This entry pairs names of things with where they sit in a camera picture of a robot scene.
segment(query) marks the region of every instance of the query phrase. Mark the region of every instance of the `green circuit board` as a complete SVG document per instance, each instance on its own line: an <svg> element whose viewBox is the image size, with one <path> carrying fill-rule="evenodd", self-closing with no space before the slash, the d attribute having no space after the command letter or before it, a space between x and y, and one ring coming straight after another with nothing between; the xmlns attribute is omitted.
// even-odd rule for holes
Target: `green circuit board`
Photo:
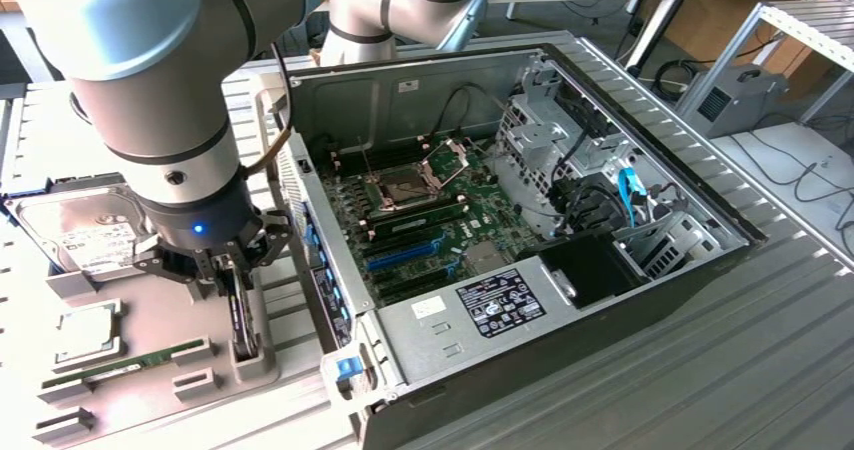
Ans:
<svg viewBox="0 0 854 450"><path fill-rule="evenodd" d="M461 168L459 155L449 148L429 156L437 181L445 182L459 172L432 194L415 182L421 168L417 161L369 173L321 177L365 285L383 304L511 263L517 253L540 241L513 212L487 161L471 149L464 158L468 167ZM389 192L411 206L400 211L381 210ZM419 250L427 254L395 263L400 255L411 251L417 255ZM372 268L383 258L392 264Z"/></svg>

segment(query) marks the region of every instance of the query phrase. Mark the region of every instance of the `ribbed metal surface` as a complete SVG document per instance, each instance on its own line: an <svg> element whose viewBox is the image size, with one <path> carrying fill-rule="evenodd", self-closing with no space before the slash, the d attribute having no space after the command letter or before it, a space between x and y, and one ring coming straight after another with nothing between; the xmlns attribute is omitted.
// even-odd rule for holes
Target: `ribbed metal surface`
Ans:
<svg viewBox="0 0 854 450"><path fill-rule="evenodd" d="M648 93L565 51L770 241L659 324L407 448L850 448L850 271Z"/></svg>
<svg viewBox="0 0 854 450"><path fill-rule="evenodd" d="M691 132L567 33L501 37L477 46L532 42L549 42L567 53L771 240L663 322L409 448L844 447L854 439L847 423L854 410L850 272ZM429 50L416 47L411 52ZM305 59L295 63L309 64ZM246 88L248 73L255 71L275 71L275 67L269 62L251 64L224 85L246 160L259 152ZM49 131L37 122L57 108L62 95L61 85L30 87L24 140L29 131ZM20 161L37 158L14 153ZM252 189L265 206L269 196L263 182L253 182ZM0 225L0 237L8 231L4 228ZM6 247L6 240L0 238L0 272L12 254L20 255L8 251L16 247ZM4 292L33 290L37 278L16 274L14 269L0 273L0 297ZM263 280L281 380L85 448L173 448L176 442L185 442L186 448L356 448L352 431L331 411L320 384L320 347L287 258L264 272ZM0 361L2 338L0 334Z"/></svg>
<svg viewBox="0 0 854 450"><path fill-rule="evenodd" d="M854 4L814 0L763 4L760 18L854 71Z"/></svg>

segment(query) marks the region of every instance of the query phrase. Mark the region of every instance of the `blue pcie slot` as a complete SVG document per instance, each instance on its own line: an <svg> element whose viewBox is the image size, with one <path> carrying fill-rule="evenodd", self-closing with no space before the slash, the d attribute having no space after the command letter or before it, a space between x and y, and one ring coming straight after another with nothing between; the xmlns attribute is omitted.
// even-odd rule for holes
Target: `blue pcie slot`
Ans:
<svg viewBox="0 0 854 450"><path fill-rule="evenodd" d="M444 240L444 234L429 243L423 243L415 247L409 247L400 252L392 253L384 257L371 260L367 264L368 272L383 270L384 268L393 267L401 263L408 262L420 257L431 257L439 252L439 247Z"/></svg>

